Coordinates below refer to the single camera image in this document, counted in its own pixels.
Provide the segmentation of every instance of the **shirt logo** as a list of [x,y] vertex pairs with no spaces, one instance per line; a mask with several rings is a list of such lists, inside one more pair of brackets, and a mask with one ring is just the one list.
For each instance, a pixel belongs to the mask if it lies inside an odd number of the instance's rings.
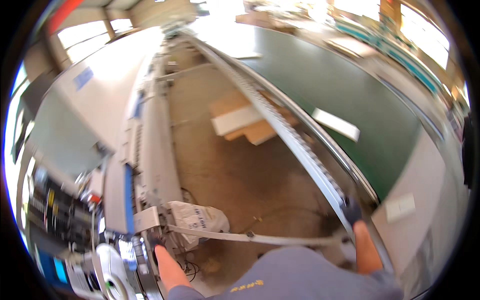
[[244,285],[239,286],[239,287],[234,287],[230,290],[230,293],[233,293],[233,292],[236,292],[236,291],[239,291],[239,290],[243,290],[243,289],[246,289],[246,288],[253,288],[254,286],[262,286],[262,285],[264,285],[263,280],[256,280],[255,282],[252,282],[252,283],[249,283],[249,284],[244,284]]

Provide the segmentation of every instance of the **concrete floor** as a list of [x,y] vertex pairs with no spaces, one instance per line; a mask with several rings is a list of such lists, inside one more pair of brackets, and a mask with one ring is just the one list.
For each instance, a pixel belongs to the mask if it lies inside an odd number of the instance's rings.
[[[191,49],[181,46],[170,60],[180,70],[201,63]],[[233,89],[214,68],[176,79],[170,88],[172,136],[182,188],[193,195],[196,204],[222,210],[235,233],[331,235],[340,226],[338,219],[325,217],[328,202],[278,136],[255,146],[245,137],[229,142],[215,134],[208,103]],[[255,221],[260,217],[262,222]],[[273,248],[208,240],[189,254],[189,260],[201,269],[193,285],[204,296],[219,293],[238,280],[259,254]]]

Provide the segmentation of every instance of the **blue label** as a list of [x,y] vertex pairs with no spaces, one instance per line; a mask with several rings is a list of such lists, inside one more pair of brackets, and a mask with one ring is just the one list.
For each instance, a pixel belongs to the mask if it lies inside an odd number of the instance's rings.
[[79,91],[92,77],[93,71],[90,67],[87,67],[80,74],[78,74],[77,77],[73,79],[73,82],[77,87],[77,91]]

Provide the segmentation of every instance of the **hand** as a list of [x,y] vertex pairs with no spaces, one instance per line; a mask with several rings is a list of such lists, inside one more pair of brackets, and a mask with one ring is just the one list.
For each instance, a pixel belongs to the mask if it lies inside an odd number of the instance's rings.
[[346,198],[345,203],[346,205],[342,204],[340,208],[342,209],[343,215],[345,216],[347,221],[353,227],[353,224],[355,222],[362,220],[361,208],[357,200],[353,198]]
[[153,252],[155,252],[155,247],[157,245],[165,247],[165,237],[162,237],[158,232],[149,232],[147,235],[147,239],[150,247],[152,247]]

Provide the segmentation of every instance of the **metal bar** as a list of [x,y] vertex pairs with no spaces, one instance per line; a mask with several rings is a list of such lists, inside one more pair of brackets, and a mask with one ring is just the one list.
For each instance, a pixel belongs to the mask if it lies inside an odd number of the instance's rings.
[[239,60],[230,57],[229,55],[223,53],[218,49],[215,49],[214,47],[192,36],[188,32],[184,33],[191,39],[193,39],[197,45],[202,45],[202,47],[208,47],[216,54],[221,56],[226,62],[238,68],[238,70],[245,73],[248,77],[252,78],[265,90],[275,96],[290,112],[292,112],[297,118],[299,118],[299,120],[313,132],[316,138],[327,148],[327,150],[339,163],[342,169],[353,179],[353,181],[358,186],[361,186],[367,192],[372,202],[378,204],[378,196],[375,190],[372,188],[368,180],[358,169],[355,163],[353,163],[350,157],[348,157],[348,155],[335,142],[335,140],[310,115],[308,115],[302,108],[300,108],[297,103],[295,103],[292,99],[290,99],[287,95],[285,95],[282,91],[280,91],[276,86],[274,86],[264,77],[259,75],[257,72],[255,72]]
[[300,137],[300,135],[285,121],[273,105],[270,104],[260,93],[255,90],[242,76],[240,76],[230,65],[223,61],[211,49],[205,47],[201,41],[193,42],[198,50],[220,71],[229,77],[237,88],[250,100],[252,105],[262,114],[278,136],[284,141],[295,157],[309,173],[317,187],[325,196],[332,209],[340,219],[347,233],[354,240],[350,223],[345,218],[340,206],[344,203],[344,194],[338,184],[332,178],[328,170],[323,166],[318,157]]
[[256,234],[239,234],[239,233],[223,233],[223,232],[210,232],[195,229],[186,229],[173,225],[169,225],[168,228],[171,231],[194,235],[197,237],[215,239],[215,240],[232,240],[232,241],[245,241],[254,243],[263,243],[278,246],[288,245],[305,245],[305,246],[330,246],[342,243],[343,240],[348,239],[344,237],[327,237],[327,238],[287,238],[287,237],[273,237],[267,235]]
[[162,81],[167,81],[169,79],[175,79],[175,78],[184,76],[184,75],[186,75],[190,72],[196,71],[198,69],[203,69],[204,67],[211,67],[211,66],[212,66],[211,63],[204,63],[204,64],[194,66],[194,67],[191,67],[191,68],[179,71],[179,72],[175,72],[175,73],[172,73],[172,74],[160,76],[156,79],[156,82],[162,82]]

